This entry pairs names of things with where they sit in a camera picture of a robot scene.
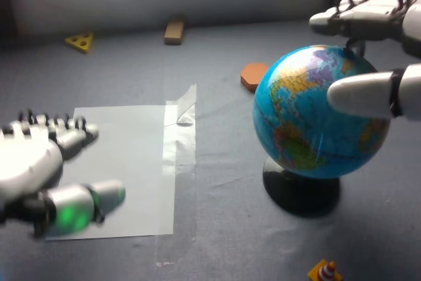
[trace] hexagonal block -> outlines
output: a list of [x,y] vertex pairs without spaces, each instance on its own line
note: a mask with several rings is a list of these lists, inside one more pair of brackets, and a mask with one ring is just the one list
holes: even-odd
[[241,83],[251,92],[255,92],[269,66],[265,63],[250,63],[241,72]]

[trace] yellow triangle with holes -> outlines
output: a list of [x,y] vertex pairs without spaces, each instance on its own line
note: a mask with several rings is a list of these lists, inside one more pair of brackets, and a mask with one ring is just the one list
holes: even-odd
[[91,50],[93,41],[93,32],[86,32],[78,36],[70,36],[64,40],[74,49],[78,49],[83,53],[88,53]]

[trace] globe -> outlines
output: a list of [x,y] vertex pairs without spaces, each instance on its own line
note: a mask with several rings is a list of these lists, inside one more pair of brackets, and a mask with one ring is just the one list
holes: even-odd
[[338,178],[366,164],[389,121],[340,113],[327,90],[336,80],[375,71],[363,57],[330,45],[283,56],[255,93],[253,123],[263,148],[284,169],[309,178]]

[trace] toy traffic cone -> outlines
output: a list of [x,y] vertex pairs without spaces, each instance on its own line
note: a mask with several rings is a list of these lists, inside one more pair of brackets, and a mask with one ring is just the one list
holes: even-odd
[[320,267],[318,269],[318,279],[320,281],[334,281],[335,280],[336,264],[334,261]]

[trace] white robotic hand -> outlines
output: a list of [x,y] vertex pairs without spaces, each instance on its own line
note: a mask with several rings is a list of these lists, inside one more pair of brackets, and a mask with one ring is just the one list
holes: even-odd
[[53,188],[63,161],[75,157],[98,137],[82,117],[28,117],[0,130],[0,222],[15,218],[34,224],[34,236],[60,236],[102,223],[125,198],[121,182]]
[[[335,7],[310,18],[319,34],[352,40],[394,39],[409,55],[421,58],[421,0],[335,0]],[[351,115],[421,120],[421,64],[406,69],[353,76],[328,90],[337,110]]]

